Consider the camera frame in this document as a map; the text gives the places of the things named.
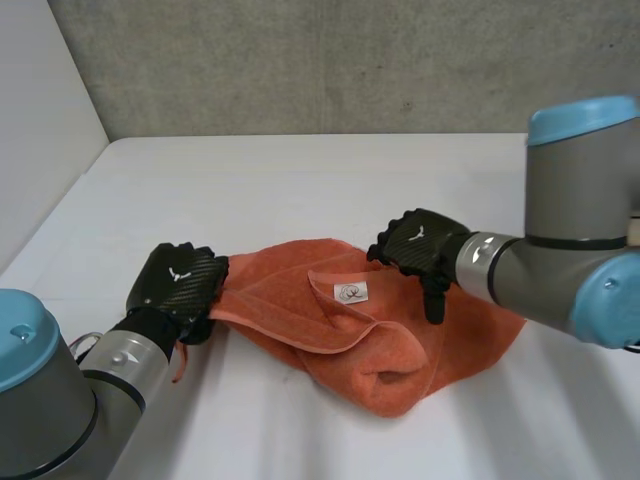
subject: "tabletop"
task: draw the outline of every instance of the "tabletop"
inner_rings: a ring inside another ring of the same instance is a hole
[[[416,207],[521,235],[524,165],[518,134],[120,140],[0,287],[40,297],[70,341],[120,320],[162,242],[221,255],[301,238],[366,248]],[[532,322],[493,368],[398,419],[362,411],[221,325],[190,353],[183,381],[167,380],[112,478],[637,477],[640,358]]]

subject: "robotic hand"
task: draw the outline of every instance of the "robotic hand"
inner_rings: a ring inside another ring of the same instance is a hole
[[[420,277],[440,323],[444,292],[471,295],[607,348],[640,353],[640,120],[633,97],[561,105],[530,120],[525,236],[471,233],[434,212],[407,212],[369,260]]]
[[[8,335],[0,330],[0,479],[106,479],[165,380],[176,341],[209,338],[209,307],[228,267],[208,248],[159,245],[127,317],[79,367],[39,300],[0,290],[0,326],[9,326]]]

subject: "towel label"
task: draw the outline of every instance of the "towel label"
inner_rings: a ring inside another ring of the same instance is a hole
[[[340,303],[360,303],[369,300],[367,282],[340,283],[333,286],[333,297]]]

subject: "carbon fiber hand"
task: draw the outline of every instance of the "carbon fiber hand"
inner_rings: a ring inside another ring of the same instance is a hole
[[[208,247],[191,243],[158,245],[136,279],[127,313],[153,308],[168,316],[186,345],[204,342],[211,335],[209,309],[229,271],[229,259],[216,257]]]
[[[367,260],[395,265],[404,275],[418,276],[427,320],[440,324],[444,320],[444,294],[454,280],[447,274],[451,267],[445,265],[445,244],[454,236],[469,233],[464,225],[438,213],[423,209],[408,211],[378,235],[378,243],[369,247]]]

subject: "orange towel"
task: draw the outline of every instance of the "orange towel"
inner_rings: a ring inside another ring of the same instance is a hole
[[[334,285],[357,282],[366,282],[368,300],[334,298]],[[350,401],[395,417],[492,366],[524,325],[456,286],[444,323],[431,325],[422,298],[417,278],[367,262],[351,245],[294,241],[232,256],[210,316]]]

